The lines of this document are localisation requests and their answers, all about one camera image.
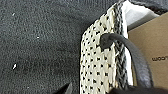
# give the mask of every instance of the black mesh fabric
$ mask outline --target black mesh fabric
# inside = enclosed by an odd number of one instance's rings
[[[0,0],[0,94],[50,94],[69,82],[79,94],[81,36],[117,1]]]

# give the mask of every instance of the black strap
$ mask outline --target black strap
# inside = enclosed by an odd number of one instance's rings
[[[153,80],[148,63],[139,51],[139,49],[124,36],[116,33],[105,33],[100,37],[100,47],[103,51],[109,48],[113,42],[119,41],[124,44],[130,52],[131,59],[135,68],[137,84],[140,87],[153,87]]]

